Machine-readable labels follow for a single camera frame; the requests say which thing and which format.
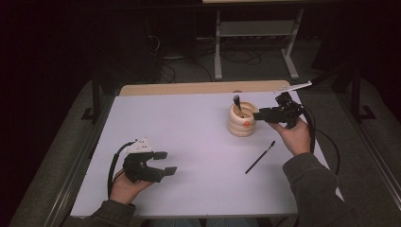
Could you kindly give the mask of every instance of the makeup brush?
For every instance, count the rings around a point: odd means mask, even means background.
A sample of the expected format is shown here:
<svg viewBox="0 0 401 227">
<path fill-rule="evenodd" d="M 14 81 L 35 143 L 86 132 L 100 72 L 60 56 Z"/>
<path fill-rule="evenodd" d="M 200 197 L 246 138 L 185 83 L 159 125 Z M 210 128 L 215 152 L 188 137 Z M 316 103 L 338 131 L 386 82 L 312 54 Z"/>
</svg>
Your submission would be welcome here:
<svg viewBox="0 0 401 227">
<path fill-rule="evenodd" d="M 241 101 L 239 100 L 239 95 L 235 95 L 233 97 L 233 101 L 234 101 L 235 105 L 238 107 L 241 117 L 244 118 L 244 114 L 242 113 L 242 110 L 241 110 Z"/>
</svg>

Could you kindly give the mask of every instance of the orange spot on cup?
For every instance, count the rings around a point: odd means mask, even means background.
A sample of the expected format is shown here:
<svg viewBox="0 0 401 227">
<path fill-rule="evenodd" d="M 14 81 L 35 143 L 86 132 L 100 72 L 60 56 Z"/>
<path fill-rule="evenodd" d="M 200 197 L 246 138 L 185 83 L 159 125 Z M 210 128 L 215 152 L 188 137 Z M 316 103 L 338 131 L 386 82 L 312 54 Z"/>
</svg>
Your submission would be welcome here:
<svg viewBox="0 0 401 227">
<path fill-rule="evenodd" d="M 245 121 L 244 124 L 242 124 L 242 125 L 243 125 L 245 128 L 248 128 L 248 127 L 250 127 L 251 122 Z"/>
</svg>

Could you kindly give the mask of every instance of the hand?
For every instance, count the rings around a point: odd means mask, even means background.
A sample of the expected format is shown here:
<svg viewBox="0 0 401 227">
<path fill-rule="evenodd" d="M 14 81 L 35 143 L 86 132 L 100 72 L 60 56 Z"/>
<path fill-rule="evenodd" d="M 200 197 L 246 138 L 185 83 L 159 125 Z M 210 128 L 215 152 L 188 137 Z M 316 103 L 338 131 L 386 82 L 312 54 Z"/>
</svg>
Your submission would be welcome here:
<svg viewBox="0 0 401 227">
<path fill-rule="evenodd" d="M 280 134 L 284 144 L 294 156 L 310 152 L 308 126 L 300 117 L 295 127 L 289 130 L 279 124 L 269 123 L 269 125 Z"/>
<path fill-rule="evenodd" d="M 136 181 L 133 183 L 127 178 L 123 169 L 118 171 L 114 176 L 112 193 L 110 200 L 118 201 L 123 204 L 130 204 L 138 194 L 151 186 L 153 183 Z"/>
</svg>

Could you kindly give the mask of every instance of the beige ribbed cup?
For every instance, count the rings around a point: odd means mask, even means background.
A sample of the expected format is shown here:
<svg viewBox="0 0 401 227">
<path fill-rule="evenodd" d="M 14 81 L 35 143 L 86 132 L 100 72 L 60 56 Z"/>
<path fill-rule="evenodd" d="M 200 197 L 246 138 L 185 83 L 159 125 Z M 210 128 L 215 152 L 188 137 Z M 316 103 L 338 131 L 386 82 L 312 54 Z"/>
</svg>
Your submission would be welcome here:
<svg viewBox="0 0 401 227">
<path fill-rule="evenodd" d="M 253 113 L 257 113 L 258 109 L 251 102 L 241 101 L 241 110 L 244 118 L 235 104 L 230 107 L 227 127 L 233 135 L 249 136 L 254 132 L 256 121 L 253 119 Z"/>
</svg>

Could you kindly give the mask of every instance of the person's right hand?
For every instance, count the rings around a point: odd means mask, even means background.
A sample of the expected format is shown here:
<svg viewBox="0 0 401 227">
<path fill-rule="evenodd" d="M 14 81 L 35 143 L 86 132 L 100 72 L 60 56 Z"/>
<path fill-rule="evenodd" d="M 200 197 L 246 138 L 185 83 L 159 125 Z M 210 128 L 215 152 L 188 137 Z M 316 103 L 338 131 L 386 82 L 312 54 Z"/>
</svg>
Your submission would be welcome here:
<svg viewBox="0 0 401 227">
<path fill-rule="evenodd" d="M 294 156 L 310 152 L 308 126 L 300 117 L 295 127 L 289 130 L 279 124 L 269 123 L 269 125 L 280 134 L 284 144 Z"/>
</svg>

